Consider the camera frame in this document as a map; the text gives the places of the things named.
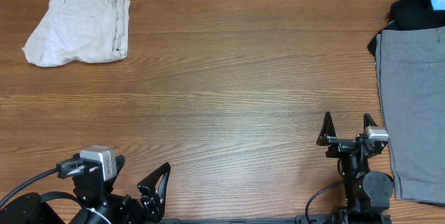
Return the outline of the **beige shorts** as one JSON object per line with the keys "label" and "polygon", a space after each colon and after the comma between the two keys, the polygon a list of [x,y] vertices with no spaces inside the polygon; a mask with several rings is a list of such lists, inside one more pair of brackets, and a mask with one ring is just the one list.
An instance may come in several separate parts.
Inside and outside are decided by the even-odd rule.
{"label": "beige shorts", "polygon": [[49,0],[22,48],[28,63],[111,63],[127,57],[130,0]]}

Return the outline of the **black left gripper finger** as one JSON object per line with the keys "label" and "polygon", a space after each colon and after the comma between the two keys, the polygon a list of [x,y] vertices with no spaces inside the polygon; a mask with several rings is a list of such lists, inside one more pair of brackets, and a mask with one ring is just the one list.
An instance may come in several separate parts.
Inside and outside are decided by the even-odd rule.
{"label": "black left gripper finger", "polygon": [[140,201],[150,214],[165,213],[166,189],[170,171],[171,166],[166,162],[137,185],[142,194]]}
{"label": "black left gripper finger", "polygon": [[116,170],[115,170],[116,175],[114,175],[111,179],[104,182],[105,189],[106,189],[107,193],[111,193],[113,191],[114,182],[116,181],[120,171],[122,170],[122,168],[125,165],[124,155],[120,154],[120,155],[116,156],[115,160],[116,160]]}

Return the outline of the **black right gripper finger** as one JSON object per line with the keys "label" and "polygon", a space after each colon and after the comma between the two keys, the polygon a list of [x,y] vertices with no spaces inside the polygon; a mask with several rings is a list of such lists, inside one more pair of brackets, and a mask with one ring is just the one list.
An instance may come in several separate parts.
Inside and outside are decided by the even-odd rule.
{"label": "black right gripper finger", "polygon": [[377,127],[375,121],[369,113],[364,114],[364,129],[367,127]]}
{"label": "black right gripper finger", "polygon": [[324,119],[323,119],[323,126],[321,128],[321,132],[318,135],[317,140],[318,141],[329,141],[334,140],[337,138],[334,124],[332,121],[332,116],[329,111],[325,113]]}

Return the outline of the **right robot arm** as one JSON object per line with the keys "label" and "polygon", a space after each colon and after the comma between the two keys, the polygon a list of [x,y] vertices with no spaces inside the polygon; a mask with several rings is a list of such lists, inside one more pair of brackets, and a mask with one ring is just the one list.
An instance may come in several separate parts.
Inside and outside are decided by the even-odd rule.
{"label": "right robot arm", "polygon": [[323,220],[323,223],[360,224],[390,223],[384,211],[390,206],[394,192],[394,179],[387,173],[372,171],[369,159],[382,153],[389,144],[387,130],[376,125],[369,114],[364,114],[364,131],[353,140],[340,139],[336,135],[332,116],[326,112],[323,126],[316,144],[326,146],[327,158],[337,160],[337,172],[341,181],[315,193],[314,200],[321,193],[342,185],[345,191],[344,207],[337,207]]}

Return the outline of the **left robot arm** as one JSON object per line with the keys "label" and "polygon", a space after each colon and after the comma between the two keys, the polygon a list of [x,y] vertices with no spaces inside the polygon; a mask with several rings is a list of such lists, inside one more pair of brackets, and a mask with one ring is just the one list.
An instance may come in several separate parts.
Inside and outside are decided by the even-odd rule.
{"label": "left robot arm", "polygon": [[[170,164],[164,163],[138,183],[137,188],[141,193],[139,200],[130,195],[113,193],[113,184],[124,164],[122,155],[105,161],[74,154],[72,158],[58,163],[54,169],[19,185],[2,199],[1,223],[63,223],[64,220],[49,205],[53,200],[71,200],[80,206],[71,223],[159,223],[165,213]],[[57,174],[61,179],[71,177],[74,182],[73,194],[61,191],[32,192],[11,199],[30,184],[52,174]]]}

